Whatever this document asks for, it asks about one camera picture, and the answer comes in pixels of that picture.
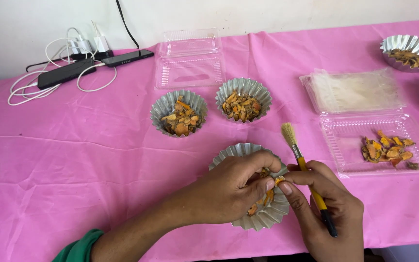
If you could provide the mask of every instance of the smartphone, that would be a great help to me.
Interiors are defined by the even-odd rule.
[[[53,87],[57,84],[67,82],[72,79],[79,77],[85,69],[93,66],[95,63],[93,59],[87,58],[78,60],[75,63],[56,68],[46,73],[42,73],[38,76],[38,88],[40,90]],[[96,71],[96,67],[91,68],[82,75],[90,74]]]
[[[108,67],[114,67],[152,56],[154,56],[153,52],[143,49],[139,51],[130,52],[124,55],[105,58],[101,60],[101,62],[105,63]]]

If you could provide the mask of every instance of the brush bristles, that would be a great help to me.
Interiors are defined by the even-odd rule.
[[[294,128],[290,123],[283,123],[281,126],[281,133],[284,137],[285,141],[288,143],[290,147],[292,147],[294,144],[297,143],[297,140],[295,139],[295,132]]]

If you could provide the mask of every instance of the table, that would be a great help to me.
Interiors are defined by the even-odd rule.
[[[379,43],[393,34],[419,36],[419,21],[224,37],[227,79],[249,77],[271,92],[271,111],[260,121],[235,124],[217,110],[217,87],[193,88],[208,103],[203,128],[169,138],[151,125],[154,60],[117,68],[117,79],[98,92],[75,81],[46,98],[9,106],[0,81],[0,262],[50,261],[92,228],[109,230],[208,170],[220,150],[239,142],[271,149],[294,162],[279,127],[293,122],[308,159],[334,162],[299,76],[315,68],[362,72],[387,66]],[[130,50],[115,52],[121,54]],[[86,75],[82,86],[101,86],[111,68]],[[395,71],[419,124],[419,73]],[[171,168],[175,159],[180,168]],[[343,179],[365,204],[365,247],[419,243],[419,174]],[[181,262],[306,252],[293,212],[260,232],[231,224],[193,225],[161,238],[142,261]]]

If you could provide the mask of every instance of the plastic food box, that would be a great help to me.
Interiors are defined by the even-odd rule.
[[[216,28],[164,33],[156,62],[156,88],[219,86],[226,81]]]
[[[349,74],[332,74],[341,78]],[[416,144],[406,147],[413,157],[408,160],[419,164],[419,127],[416,122],[404,112],[402,100],[393,103],[393,108],[375,108],[374,110],[320,110],[321,101],[324,97],[318,97],[312,78],[314,74],[301,76],[303,86],[306,88],[313,106],[319,114],[319,119],[324,137],[328,143],[336,162],[338,174],[341,178],[368,175],[397,175],[419,172],[407,167],[406,161],[401,161],[396,167],[390,162],[370,163],[364,160],[361,148],[364,145],[364,137],[379,141],[378,130],[382,130],[388,137],[412,139]],[[398,96],[399,88],[395,84],[395,97]]]

